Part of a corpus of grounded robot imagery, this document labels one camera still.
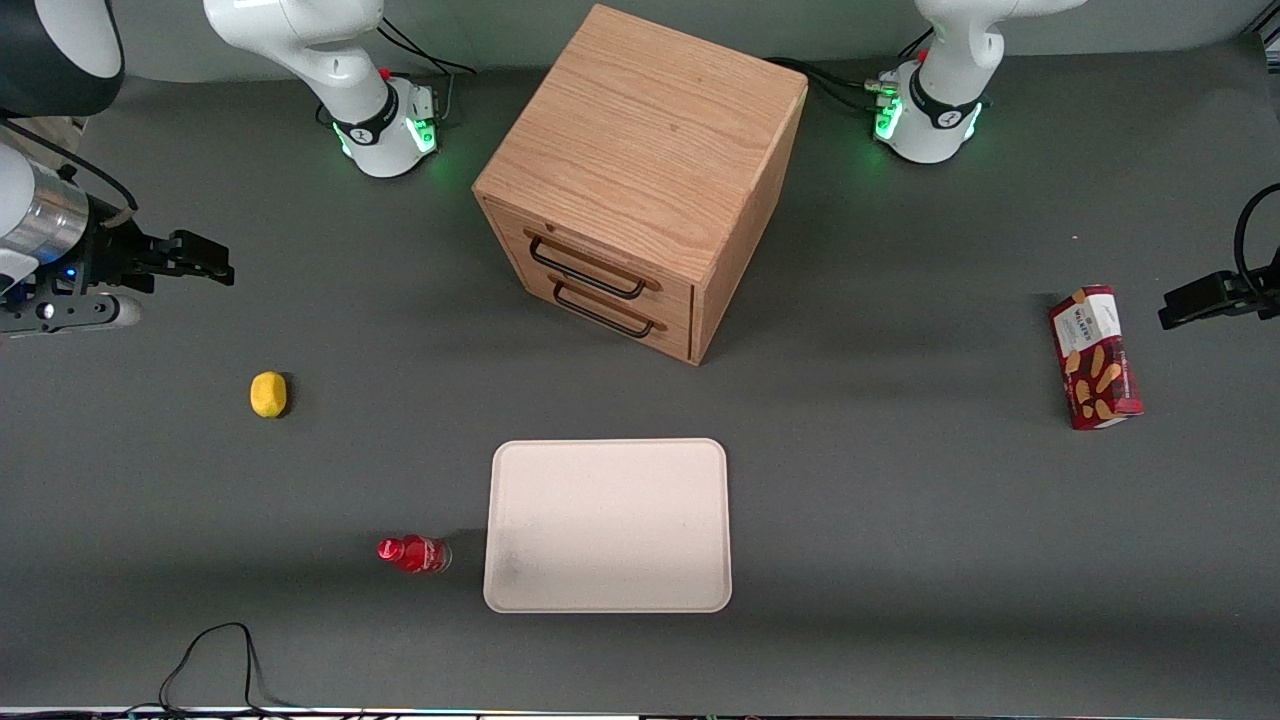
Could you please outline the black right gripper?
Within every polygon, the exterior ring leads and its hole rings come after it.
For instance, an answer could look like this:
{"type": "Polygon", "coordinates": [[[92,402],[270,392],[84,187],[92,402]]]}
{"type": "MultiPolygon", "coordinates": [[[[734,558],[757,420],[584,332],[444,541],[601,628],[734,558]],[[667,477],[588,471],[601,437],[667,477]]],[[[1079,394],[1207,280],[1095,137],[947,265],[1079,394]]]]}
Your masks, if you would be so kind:
{"type": "Polygon", "coordinates": [[[108,228],[110,208],[92,208],[84,236],[55,263],[55,288],[59,293],[87,293],[106,284],[152,293],[155,275],[197,277],[225,287],[236,283],[236,269],[228,261],[228,249],[191,231],[173,231],[166,240],[166,255],[160,238],[142,232],[133,222],[108,228]]]}

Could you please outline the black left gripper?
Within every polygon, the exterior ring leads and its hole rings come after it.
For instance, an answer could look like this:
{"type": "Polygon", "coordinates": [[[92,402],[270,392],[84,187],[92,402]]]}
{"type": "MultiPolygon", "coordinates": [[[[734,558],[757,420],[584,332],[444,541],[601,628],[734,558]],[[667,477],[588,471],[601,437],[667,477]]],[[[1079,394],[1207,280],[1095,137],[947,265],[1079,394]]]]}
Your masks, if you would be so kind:
{"type": "Polygon", "coordinates": [[[1164,295],[1158,320],[1165,331],[1216,316],[1253,313],[1279,318],[1279,269],[1256,268],[1242,274],[1215,272],[1164,295]]]}

